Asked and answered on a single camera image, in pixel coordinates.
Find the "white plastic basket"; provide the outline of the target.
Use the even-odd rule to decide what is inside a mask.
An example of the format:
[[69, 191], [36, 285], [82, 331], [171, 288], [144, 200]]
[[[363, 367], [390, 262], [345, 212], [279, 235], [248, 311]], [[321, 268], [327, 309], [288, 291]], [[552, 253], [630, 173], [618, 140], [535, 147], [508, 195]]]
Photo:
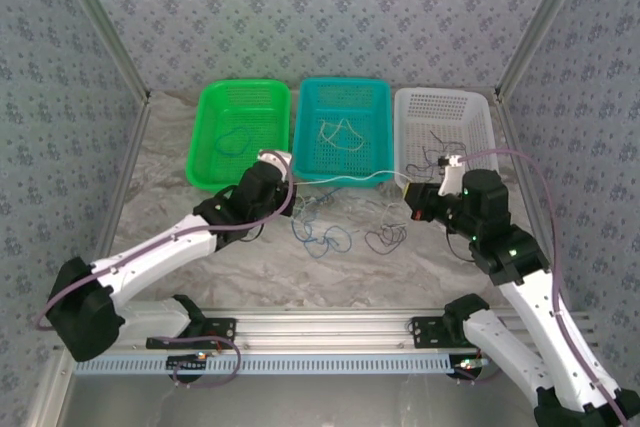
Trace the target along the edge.
[[437, 182], [438, 158], [496, 147], [487, 99], [474, 92], [401, 88], [393, 100], [394, 180]]

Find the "green plastic basket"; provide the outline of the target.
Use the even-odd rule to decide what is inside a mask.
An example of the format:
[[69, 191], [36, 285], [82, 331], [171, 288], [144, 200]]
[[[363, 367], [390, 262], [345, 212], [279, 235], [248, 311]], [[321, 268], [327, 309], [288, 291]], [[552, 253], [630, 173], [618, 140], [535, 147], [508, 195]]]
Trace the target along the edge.
[[291, 92], [267, 79], [217, 81], [201, 93], [187, 155], [190, 184], [216, 193], [237, 183], [260, 150], [290, 149]]

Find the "teal plastic basket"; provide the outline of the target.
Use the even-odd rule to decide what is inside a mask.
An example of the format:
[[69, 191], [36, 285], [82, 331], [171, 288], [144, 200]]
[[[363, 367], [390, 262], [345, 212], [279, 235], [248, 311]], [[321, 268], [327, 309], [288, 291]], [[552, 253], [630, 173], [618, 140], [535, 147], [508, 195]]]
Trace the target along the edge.
[[391, 88], [381, 80], [315, 77], [301, 83], [293, 172], [316, 185], [369, 188], [393, 177]]

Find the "right small controller board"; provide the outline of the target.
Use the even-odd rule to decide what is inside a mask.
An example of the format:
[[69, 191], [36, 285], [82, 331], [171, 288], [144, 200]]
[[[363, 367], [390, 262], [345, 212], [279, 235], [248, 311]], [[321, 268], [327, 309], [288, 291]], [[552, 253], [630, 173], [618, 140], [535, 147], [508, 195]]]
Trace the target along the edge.
[[475, 357], [463, 357], [454, 361], [452, 376], [475, 383], [480, 380], [483, 369], [490, 365], [491, 360], [479, 354]]

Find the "small controller board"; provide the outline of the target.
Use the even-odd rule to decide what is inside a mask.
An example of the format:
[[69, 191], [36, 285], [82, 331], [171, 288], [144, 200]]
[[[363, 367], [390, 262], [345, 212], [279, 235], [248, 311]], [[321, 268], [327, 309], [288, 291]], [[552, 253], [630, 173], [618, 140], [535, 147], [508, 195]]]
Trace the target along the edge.
[[167, 371], [204, 371], [207, 364], [205, 354], [185, 354], [169, 356], [165, 361]]
[[475, 357], [463, 357], [454, 361], [452, 376], [475, 383], [480, 380], [483, 369], [490, 365], [491, 360], [479, 354]]

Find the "left small controller board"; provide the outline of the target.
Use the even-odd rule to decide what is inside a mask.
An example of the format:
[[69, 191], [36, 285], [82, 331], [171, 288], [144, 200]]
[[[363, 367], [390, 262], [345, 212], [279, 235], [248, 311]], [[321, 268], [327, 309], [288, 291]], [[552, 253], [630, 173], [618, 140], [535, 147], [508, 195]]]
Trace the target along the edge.
[[185, 354], [169, 356], [165, 361], [167, 371], [204, 371], [207, 364], [205, 354]]

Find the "aluminium side rail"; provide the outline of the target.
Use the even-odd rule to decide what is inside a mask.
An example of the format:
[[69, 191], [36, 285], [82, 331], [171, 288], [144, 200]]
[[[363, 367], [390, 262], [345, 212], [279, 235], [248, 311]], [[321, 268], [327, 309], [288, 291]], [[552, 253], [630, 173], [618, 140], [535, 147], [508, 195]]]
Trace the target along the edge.
[[124, 160], [109, 203], [109, 209], [106, 212], [105, 221], [98, 236], [95, 251], [91, 256], [92, 259], [108, 257], [111, 251], [125, 202], [125, 195], [134, 172], [149, 116], [149, 95], [147, 95], [141, 102], [140, 110], [135, 119]]
[[550, 260], [552, 299], [554, 303], [558, 303], [562, 300], [565, 286], [556, 205], [551, 188], [539, 163], [520, 148], [518, 134], [506, 102], [499, 101], [495, 95], [494, 100], [506, 143], [506, 153], [499, 153], [499, 156], [511, 159], [530, 227], [543, 253]]

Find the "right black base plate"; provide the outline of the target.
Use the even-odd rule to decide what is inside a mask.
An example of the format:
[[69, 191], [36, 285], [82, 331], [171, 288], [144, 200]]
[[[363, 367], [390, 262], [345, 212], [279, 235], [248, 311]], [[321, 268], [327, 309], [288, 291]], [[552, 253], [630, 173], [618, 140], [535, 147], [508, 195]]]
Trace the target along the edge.
[[453, 316], [413, 317], [409, 330], [416, 349], [472, 347], [463, 333], [463, 320]]

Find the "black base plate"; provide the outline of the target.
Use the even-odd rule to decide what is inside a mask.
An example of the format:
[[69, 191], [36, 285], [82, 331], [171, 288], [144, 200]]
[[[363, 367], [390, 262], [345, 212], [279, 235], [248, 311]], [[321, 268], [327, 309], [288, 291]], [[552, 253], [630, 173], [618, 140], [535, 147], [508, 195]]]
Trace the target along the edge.
[[195, 340], [195, 337], [217, 336], [233, 342], [236, 334], [236, 320], [234, 318], [204, 318], [192, 320], [177, 336], [178, 339], [190, 338], [189, 342], [166, 342], [159, 338], [148, 338], [146, 348], [160, 349], [197, 349], [197, 350], [229, 350], [231, 346], [219, 340]]
[[472, 347], [463, 333], [463, 320], [453, 316], [413, 317], [409, 330], [416, 349]]

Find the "aluminium mounting rail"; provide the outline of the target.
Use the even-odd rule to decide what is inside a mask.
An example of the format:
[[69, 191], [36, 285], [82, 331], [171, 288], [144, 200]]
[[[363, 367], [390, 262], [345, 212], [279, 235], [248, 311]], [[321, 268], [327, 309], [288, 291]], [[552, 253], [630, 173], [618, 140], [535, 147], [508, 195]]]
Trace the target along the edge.
[[[404, 353], [414, 348], [410, 320], [440, 317], [440, 309], [211, 308], [211, 318], [235, 320], [235, 343], [245, 353]], [[175, 336], [186, 316], [159, 303], [133, 302], [108, 348], [141, 351], [154, 334]]]

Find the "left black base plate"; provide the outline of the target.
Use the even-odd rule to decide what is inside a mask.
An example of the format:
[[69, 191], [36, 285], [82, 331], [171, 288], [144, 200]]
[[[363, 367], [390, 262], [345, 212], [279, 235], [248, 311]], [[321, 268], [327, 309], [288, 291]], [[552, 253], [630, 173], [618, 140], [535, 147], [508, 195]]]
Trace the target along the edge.
[[146, 348], [160, 349], [197, 349], [197, 350], [229, 350], [231, 346], [219, 340], [195, 340], [195, 337], [217, 336], [233, 342], [236, 334], [236, 320], [234, 318], [204, 318], [192, 320], [177, 336], [178, 339], [190, 338], [189, 342], [166, 342], [159, 338], [148, 338]]

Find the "aluminium frame post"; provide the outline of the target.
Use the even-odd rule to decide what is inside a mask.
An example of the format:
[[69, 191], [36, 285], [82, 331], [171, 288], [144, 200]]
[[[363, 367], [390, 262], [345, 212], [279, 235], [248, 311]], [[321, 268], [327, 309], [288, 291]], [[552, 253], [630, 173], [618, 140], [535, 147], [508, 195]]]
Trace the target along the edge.
[[499, 101], [507, 100], [517, 87], [565, 1], [540, 1], [496, 85], [495, 96]]
[[116, 64], [133, 95], [145, 104], [149, 90], [139, 74], [133, 59], [120, 39], [114, 23], [100, 0], [78, 0], [96, 34]]

